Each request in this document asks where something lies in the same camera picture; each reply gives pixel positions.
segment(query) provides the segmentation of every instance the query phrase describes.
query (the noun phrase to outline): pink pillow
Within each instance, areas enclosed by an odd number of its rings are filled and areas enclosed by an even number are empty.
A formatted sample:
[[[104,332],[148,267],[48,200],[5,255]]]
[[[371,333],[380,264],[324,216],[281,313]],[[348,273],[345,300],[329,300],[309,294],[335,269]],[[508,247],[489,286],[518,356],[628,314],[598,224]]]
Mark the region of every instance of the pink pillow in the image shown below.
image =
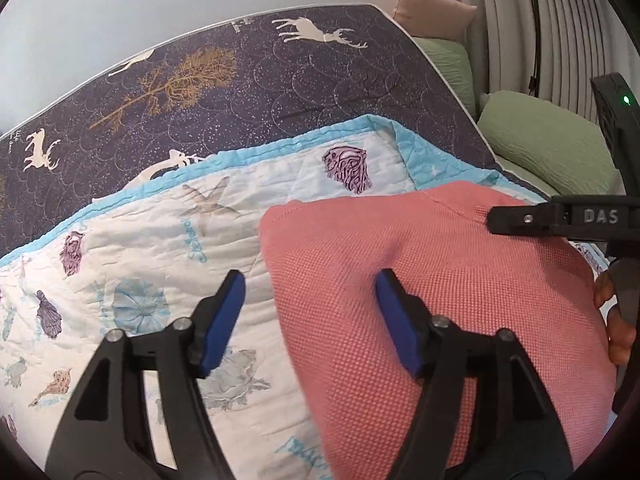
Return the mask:
[[[458,41],[476,8],[457,0],[398,0],[394,19],[411,36]]]
[[[280,325],[337,480],[384,480],[420,386],[402,368],[374,294],[391,267],[409,294],[464,330],[513,328],[558,410],[574,464],[604,435],[615,389],[593,275],[560,238],[489,233],[495,190],[455,182],[396,196],[290,202],[260,222]],[[467,384],[449,465],[464,457]]]

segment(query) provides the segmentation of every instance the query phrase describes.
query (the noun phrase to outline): white quilt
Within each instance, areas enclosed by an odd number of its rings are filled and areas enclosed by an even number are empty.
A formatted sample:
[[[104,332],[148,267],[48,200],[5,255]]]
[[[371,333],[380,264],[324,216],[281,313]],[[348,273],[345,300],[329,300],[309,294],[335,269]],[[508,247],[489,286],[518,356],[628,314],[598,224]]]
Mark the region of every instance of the white quilt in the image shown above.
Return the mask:
[[[338,159],[346,163],[334,167]],[[239,480],[332,478],[284,346],[258,222],[289,200],[397,194],[459,179],[536,201],[375,116],[215,155],[100,200],[0,259],[0,415],[44,467],[104,334],[161,330],[238,269],[244,307],[221,366],[200,382],[222,449]],[[153,373],[145,384],[156,455],[173,465]]]

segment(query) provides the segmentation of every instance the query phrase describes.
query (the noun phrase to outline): golden tree print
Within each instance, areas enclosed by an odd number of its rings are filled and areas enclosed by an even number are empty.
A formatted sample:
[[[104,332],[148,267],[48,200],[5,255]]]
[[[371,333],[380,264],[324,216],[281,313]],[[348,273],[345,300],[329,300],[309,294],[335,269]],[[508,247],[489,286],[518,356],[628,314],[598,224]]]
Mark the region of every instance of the golden tree print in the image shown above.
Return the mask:
[[[0,176],[0,218],[2,218],[2,211],[4,210],[4,202],[6,201],[6,179],[4,176]]]
[[[106,123],[116,133],[122,126],[125,110],[140,102],[145,104],[143,114],[148,116],[189,108],[198,102],[203,90],[227,86],[237,69],[235,52],[215,46],[189,54],[175,68],[163,61],[138,79],[142,94],[127,95],[119,108],[95,121],[89,129]]]

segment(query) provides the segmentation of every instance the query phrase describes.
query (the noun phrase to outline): bed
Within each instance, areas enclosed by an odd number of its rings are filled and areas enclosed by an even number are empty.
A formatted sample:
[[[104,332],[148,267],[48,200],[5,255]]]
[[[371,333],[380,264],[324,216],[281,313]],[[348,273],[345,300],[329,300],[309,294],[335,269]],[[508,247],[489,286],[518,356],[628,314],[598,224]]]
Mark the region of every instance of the bed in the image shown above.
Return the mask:
[[[285,9],[146,50],[0,141],[0,412],[44,466],[106,332],[188,315],[230,268],[247,298],[200,383],[238,478],[330,478],[257,236],[271,205],[469,180],[531,203],[418,46],[374,6]],[[594,273],[606,262],[584,248]],[[171,465],[158,385],[156,454]]]

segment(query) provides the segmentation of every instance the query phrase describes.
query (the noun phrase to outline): beige pillow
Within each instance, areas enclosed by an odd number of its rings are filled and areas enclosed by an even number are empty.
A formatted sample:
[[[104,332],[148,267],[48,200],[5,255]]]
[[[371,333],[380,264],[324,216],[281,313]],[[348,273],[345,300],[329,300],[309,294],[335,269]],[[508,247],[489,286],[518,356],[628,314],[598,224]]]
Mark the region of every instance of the beige pillow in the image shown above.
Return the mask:
[[[460,40],[476,13],[476,6],[457,0],[398,0],[394,19],[409,35]]]

